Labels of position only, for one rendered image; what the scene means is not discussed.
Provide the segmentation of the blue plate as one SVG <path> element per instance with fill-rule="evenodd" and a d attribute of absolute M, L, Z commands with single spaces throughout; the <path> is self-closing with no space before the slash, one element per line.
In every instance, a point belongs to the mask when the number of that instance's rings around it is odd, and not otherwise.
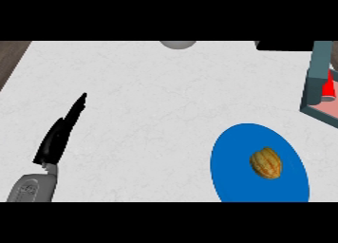
<path fill-rule="evenodd" d="M 249 164 L 265 147 L 282 159 L 282 174 L 274 179 L 260 177 Z M 221 133 L 211 151 L 211 179 L 223 202 L 308 201 L 308 177 L 295 148 L 260 124 L 236 124 Z"/>

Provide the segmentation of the teal open box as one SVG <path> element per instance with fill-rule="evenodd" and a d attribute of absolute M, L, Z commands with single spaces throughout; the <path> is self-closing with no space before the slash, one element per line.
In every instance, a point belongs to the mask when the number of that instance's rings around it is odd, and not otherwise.
<path fill-rule="evenodd" d="M 329 68 L 332 41 L 316 41 L 307 70 L 299 111 L 338 128 L 338 71 Z M 335 95 L 324 99 L 323 86 L 332 77 Z"/>

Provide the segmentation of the grey round object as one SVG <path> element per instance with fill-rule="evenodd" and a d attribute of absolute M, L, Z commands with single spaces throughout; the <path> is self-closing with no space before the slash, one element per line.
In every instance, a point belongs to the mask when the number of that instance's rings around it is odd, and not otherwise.
<path fill-rule="evenodd" d="M 171 49 L 187 49 L 196 44 L 195 41 L 162 41 L 161 43 Z"/>

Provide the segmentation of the black appliance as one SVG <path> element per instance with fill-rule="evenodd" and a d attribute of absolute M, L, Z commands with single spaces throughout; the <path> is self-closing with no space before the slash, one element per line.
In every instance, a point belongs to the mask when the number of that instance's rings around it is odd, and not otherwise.
<path fill-rule="evenodd" d="M 261 51 L 311 51 L 313 41 L 257 41 L 257 49 Z"/>

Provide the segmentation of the red bottle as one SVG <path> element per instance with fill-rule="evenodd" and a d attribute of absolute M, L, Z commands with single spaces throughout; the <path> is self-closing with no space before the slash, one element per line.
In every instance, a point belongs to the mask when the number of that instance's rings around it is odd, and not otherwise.
<path fill-rule="evenodd" d="M 327 81 L 323 84 L 321 101 L 333 102 L 335 99 L 336 99 L 336 94 L 335 94 L 335 87 L 333 87 L 333 74 L 332 72 L 327 72 Z"/>

